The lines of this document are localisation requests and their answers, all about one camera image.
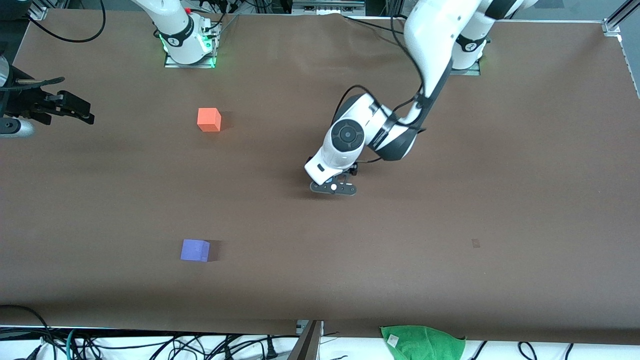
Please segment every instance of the brown table surface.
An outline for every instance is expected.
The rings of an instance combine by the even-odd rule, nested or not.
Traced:
[[[61,10],[43,25],[81,38],[99,23]],[[482,76],[452,77],[411,153],[362,166],[355,197],[309,192],[302,166],[348,86],[389,105],[417,88],[388,33],[240,16],[202,70],[165,69],[153,29],[138,12],[109,12],[87,44],[29,27],[16,66],[65,76],[48,91],[96,121],[0,142],[1,302],[52,325],[283,333],[320,318],[342,335],[417,323],[640,343],[640,101],[599,24],[496,24]],[[201,107],[222,132],[199,130]],[[185,238],[220,259],[181,261]]]

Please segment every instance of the purple cube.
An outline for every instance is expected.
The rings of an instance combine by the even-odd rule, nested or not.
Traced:
[[[184,239],[180,260],[202,261],[209,260],[209,242],[205,240]]]

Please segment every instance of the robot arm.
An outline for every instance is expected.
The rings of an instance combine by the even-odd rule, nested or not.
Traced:
[[[405,157],[449,77],[455,63],[452,54],[461,48],[459,38],[465,27],[473,23],[475,17],[486,17],[489,8],[500,10],[506,16],[522,3],[523,0],[420,0],[404,26],[406,48],[422,80],[407,116],[398,117],[368,93],[347,99],[325,135],[323,146],[305,164],[305,170],[313,179],[311,190],[354,195],[355,186],[347,182],[348,174],[354,175],[357,171],[356,160],[365,146],[382,160]],[[487,32],[488,29],[482,34],[482,41]],[[475,52],[477,57],[467,67],[478,59],[478,54],[481,51]]]
[[[211,20],[185,10],[180,0],[131,0],[156,25],[164,50],[181,64],[198,62],[213,50]]]

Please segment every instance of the small label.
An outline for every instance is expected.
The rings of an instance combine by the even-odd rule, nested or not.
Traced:
[[[400,338],[398,338],[396,335],[391,334],[389,335],[389,340],[387,340],[387,343],[391,345],[392,348],[396,348],[396,345],[398,345],[399,339]]]

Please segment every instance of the cable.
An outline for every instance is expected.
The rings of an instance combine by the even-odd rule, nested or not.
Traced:
[[[213,25],[209,26],[208,28],[205,28],[204,31],[209,31],[213,28],[215,28],[216,26],[218,26],[218,24],[220,24],[222,22],[222,20],[225,18],[226,13],[222,13],[222,16],[220,17],[220,19]]]
[[[353,85],[352,87],[348,88],[347,91],[344,92],[344,94],[342,94],[342,97],[340,98],[340,101],[338,102],[338,106],[335,107],[335,111],[333,112],[333,117],[331,118],[331,125],[333,125],[333,123],[335,122],[335,116],[336,114],[338,114],[338,110],[340,109],[340,106],[342,106],[342,102],[344,102],[344,98],[347,97],[347,94],[352,91],[355,88],[359,88],[361,90],[364,90],[365,93],[369,94],[372,98],[373,101],[376,102],[377,106],[380,106],[380,102],[376,99],[376,97],[371,93],[371,91],[369,91],[369,89],[367,89],[366,87],[362,86],[362,85]]]
[[[58,84],[58,83],[63,82],[64,80],[65,80],[65,78],[63,76],[60,76],[59,78],[43,80],[43,81],[39,81],[37,83],[32,83],[32,84],[7,86],[7,87],[4,87],[4,88],[0,88],[0,92],[23,91],[23,90],[35,89],[35,88],[39,88],[41,86]]]
[[[40,316],[40,314],[38,314],[34,309],[31,309],[30,307],[26,307],[26,306],[22,306],[22,305],[13,305],[13,304],[0,305],[0,309],[2,309],[2,308],[5,308],[5,309],[18,309],[18,310],[23,310],[23,311],[27,311],[28,313],[31,313],[33,316],[38,318],[38,321],[42,324],[42,327],[44,327],[46,335],[49,337],[51,343],[55,343],[54,337],[51,334],[51,330],[49,329],[49,326],[44,321],[42,316]],[[55,345],[53,345],[53,346],[54,346],[54,348],[53,348],[53,359],[57,360],[58,351],[56,351]]]
[[[67,360],[71,360],[71,339],[73,338],[75,329],[72,329],[67,336]]]
[[[188,347],[190,343],[192,343],[192,342],[196,341],[199,337],[200,337],[200,336],[194,336],[194,337],[193,337],[193,339],[191,339],[191,340],[187,341],[187,342],[186,342],[186,343],[184,343],[184,344],[183,344],[182,342],[180,342],[180,341],[177,341],[178,343],[180,343],[180,344],[182,345],[182,347],[178,348],[178,349],[177,349],[177,351],[176,351],[176,347],[175,347],[175,343],[176,343],[176,341],[173,341],[173,342],[172,342],[172,345],[173,345],[173,350],[172,350],[172,352],[174,352],[174,353],[173,353],[173,356],[171,356],[171,357],[169,357],[169,358],[168,358],[168,360],[175,360],[175,356],[176,356],[180,351],[182,351],[182,350],[190,351],[190,350],[186,349],[186,347]]]
[[[573,343],[569,344],[569,347],[566,348],[566,352],[564,353],[564,360],[569,360],[569,353],[573,349]]]
[[[42,345],[38,345],[35,349],[33,349],[33,351],[27,356],[25,360],[36,360],[41,348]]]
[[[215,12],[208,12],[207,10],[203,10],[203,9],[191,9],[191,11],[195,13],[215,13]]]
[[[273,340],[271,340],[271,336],[267,335],[267,356],[263,357],[265,360],[271,360],[278,357],[278,353],[276,349],[273,347]]]
[[[235,341],[238,338],[240,338],[240,335],[227,335],[227,337],[225,338],[225,341],[222,341],[220,344],[218,344],[217,347],[215,347],[213,350],[211,350],[209,355],[204,357],[204,360],[213,359],[213,357],[215,355],[219,354],[219,352],[221,350],[223,350],[225,346],[228,346],[229,344],[231,344],[233,341]]]
[[[146,345],[133,345],[133,346],[130,346],[130,347],[103,347],[102,345],[95,345],[95,344],[94,344],[94,346],[97,347],[97,348],[103,348],[105,350],[125,350],[125,349],[128,349],[128,348],[154,347],[154,346],[162,345],[164,343],[166,343],[166,341],[163,341],[161,343],[146,344]]]
[[[160,355],[162,350],[164,350],[164,348],[169,346],[170,343],[173,343],[173,341],[176,340],[177,338],[178,338],[178,336],[174,336],[174,337],[171,338],[171,340],[163,343],[163,345],[160,346],[158,349],[156,349],[156,351],[151,355],[151,357],[149,357],[149,360],[156,360],[156,358],[158,357],[158,355]]]
[[[57,38],[58,40],[62,40],[62,41],[66,41],[66,42],[73,42],[73,43],[89,42],[91,40],[96,39],[97,37],[100,36],[100,34],[102,34],[102,30],[104,30],[104,25],[107,23],[107,12],[104,10],[104,3],[102,2],[102,0],[100,0],[100,7],[102,8],[102,26],[100,27],[100,29],[98,30],[98,32],[94,36],[92,36],[90,38],[82,39],[82,40],[74,40],[74,39],[69,39],[69,38],[65,38],[65,37],[61,37],[59,35],[56,35],[56,34],[52,33],[51,31],[49,31],[44,26],[40,25],[40,23],[37,22],[36,20],[33,20],[33,18],[31,16],[29,16],[29,21],[31,21],[35,26],[38,26],[42,31],[46,32],[47,34],[51,35],[54,38]]]
[[[531,349],[531,353],[533,354],[533,359],[525,355],[524,351],[522,350],[522,344],[527,344],[529,349]],[[526,360],[538,360],[538,356],[536,355],[536,351],[533,350],[533,346],[531,346],[531,344],[526,341],[521,341],[518,343],[518,351],[520,352],[520,355],[524,356]]]
[[[482,352],[482,349],[484,348],[484,346],[488,343],[488,341],[484,340],[480,346],[478,346],[478,349],[476,350],[476,353],[474,354],[474,356],[469,359],[469,360],[477,360],[478,356],[480,356],[480,352]]]
[[[229,27],[229,25],[231,25],[231,23],[236,20],[238,17],[240,16],[240,14],[236,14],[236,16],[234,16],[231,20],[229,20],[229,22],[227,23],[227,25],[225,25],[224,28],[222,28],[222,30],[220,30],[220,35],[222,35],[223,32],[225,32],[225,30]]]
[[[377,158],[377,159],[373,159],[373,160],[356,160],[356,164],[371,164],[371,163],[375,163],[376,161],[382,160],[382,158]]]
[[[253,4],[253,3],[251,3],[251,1],[249,1],[249,0],[244,0],[244,1],[245,1],[247,4],[251,5],[251,6],[255,6],[255,8],[256,8],[256,9],[269,9],[269,8],[270,8],[270,6],[271,6],[271,4],[273,4],[273,1],[272,1],[272,2],[270,2],[270,3],[268,3],[268,4],[265,4],[265,5]]]
[[[343,15],[342,17],[343,17],[343,18],[345,18],[345,19],[347,19],[347,20],[351,20],[351,21],[354,21],[354,22],[359,22],[359,23],[361,23],[361,24],[365,24],[365,25],[373,26],[374,28],[378,28],[378,29],[382,29],[382,30],[387,30],[387,31],[391,31],[391,32],[393,32],[393,33],[397,33],[397,34],[404,35],[404,33],[403,33],[402,31],[396,31],[396,30],[393,30],[393,29],[385,28],[384,26],[375,25],[375,24],[372,24],[372,23],[370,23],[370,22],[366,22],[366,21],[362,21],[362,20],[354,19],[354,18],[351,18],[351,17],[345,16],[345,15]]]
[[[257,344],[257,343],[258,343],[258,344],[260,344],[260,347],[262,347],[262,358],[264,359],[264,358],[265,358],[265,353],[264,353],[264,345],[262,344],[262,340],[266,340],[266,338],[265,338],[265,339],[260,339],[260,340],[245,341],[245,342],[243,342],[243,343],[240,343],[240,344],[238,344],[238,345],[234,346],[233,348],[236,348],[236,347],[238,347],[238,346],[240,346],[240,345],[242,345],[242,344],[245,344],[245,343],[246,343],[246,345],[245,345],[245,346],[243,346],[243,347],[241,347],[241,348],[237,349],[236,351],[234,351],[234,352],[230,353],[227,357],[225,357],[225,358],[224,358],[224,360],[232,360],[232,359],[233,359],[233,357],[234,357],[234,355],[235,355],[236,353],[240,352],[240,350],[242,350],[242,349],[244,349],[244,348],[247,348],[247,347],[250,347],[250,346],[252,346],[252,345],[255,345],[255,344]]]
[[[400,18],[403,18],[403,19],[406,20],[406,17],[404,15],[391,16],[390,17],[391,30],[394,30],[394,18],[395,17],[400,17]],[[415,61],[413,56],[409,53],[409,50],[406,48],[406,46],[404,46],[402,43],[400,43],[400,40],[398,39],[395,31],[392,32],[392,35],[393,35],[394,40],[396,41],[396,44],[398,45],[398,47],[400,47],[400,49],[402,49],[403,53],[409,58],[409,60],[411,60],[411,63],[415,67],[415,70],[418,72],[418,76],[420,76],[420,89],[419,89],[419,92],[423,91],[422,87],[424,86],[424,76],[422,75],[422,71],[420,70],[420,67],[418,66],[418,63]],[[424,111],[424,107],[422,109],[420,109],[420,114],[413,121],[411,121],[407,125],[410,126],[410,125],[413,125],[414,123],[416,123],[418,121],[418,119],[421,118],[423,111]]]

